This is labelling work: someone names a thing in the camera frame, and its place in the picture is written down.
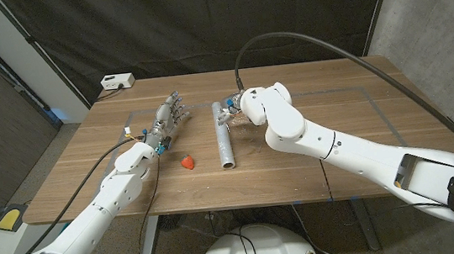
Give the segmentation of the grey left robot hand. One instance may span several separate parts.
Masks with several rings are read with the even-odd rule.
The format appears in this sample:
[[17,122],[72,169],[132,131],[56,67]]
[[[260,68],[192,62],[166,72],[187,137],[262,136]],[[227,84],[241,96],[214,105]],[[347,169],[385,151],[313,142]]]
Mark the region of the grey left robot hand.
[[182,97],[174,91],[158,107],[150,130],[144,132],[144,142],[152,147],[157,155],[167,151],[171,146],[172,134],[177,125],[189,115]]

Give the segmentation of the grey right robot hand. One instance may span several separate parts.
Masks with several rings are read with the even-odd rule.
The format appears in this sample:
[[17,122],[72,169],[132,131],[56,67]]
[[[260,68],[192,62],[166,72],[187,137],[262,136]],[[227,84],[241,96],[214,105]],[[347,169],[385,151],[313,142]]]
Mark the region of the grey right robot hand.
[[217,114],[217,124],[223,125],[242,112],[240,100],[243,92],[232,93],[223,98],[219,103]]

